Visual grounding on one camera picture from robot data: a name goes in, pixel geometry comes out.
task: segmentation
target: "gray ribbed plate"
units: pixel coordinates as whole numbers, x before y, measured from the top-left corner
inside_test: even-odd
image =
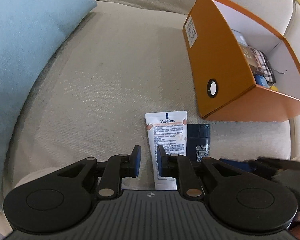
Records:
[[[293,240],[287,231],[268,236],[244,235],[218,224],[201,202],[177,191],[125,190],[115,200],[101,201],[85,221],[52,235],[15,231],[8,240]]]

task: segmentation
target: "black cap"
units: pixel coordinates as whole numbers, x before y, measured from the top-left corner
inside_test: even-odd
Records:
[[[191,124],[187,125],[187,137],[189,138],[209,138],[209,124]]]

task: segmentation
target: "small cardboard box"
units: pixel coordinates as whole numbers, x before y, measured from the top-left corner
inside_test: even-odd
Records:
[[[256,84],[231,29],[267,55],[279,92]],[[197,0],[183,34],[201,117],[216,121],[286,121],[300,114],[300,63],[288,41],[229,0]]]

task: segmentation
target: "blue pillow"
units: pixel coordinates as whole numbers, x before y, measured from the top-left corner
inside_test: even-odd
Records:
[[[38,75],[95,0],[0,0],[0,211],[14,125]]]

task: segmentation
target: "checkered fabric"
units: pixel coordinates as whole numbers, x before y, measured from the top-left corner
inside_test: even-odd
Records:
[[[268,61],[266,55],[258,49],[255,49],[252,47],[249,47],[249,48],[251,49],[252,53],[254,54],[255,59],[258,62],[258,65],[260,65],[261,68],[263,69],[263,71],[265,73],[264,77],[266,78],[266,81],[269,84],[272,84],[272,85],[275,84],[275,77],[272,72],[270,62]]]

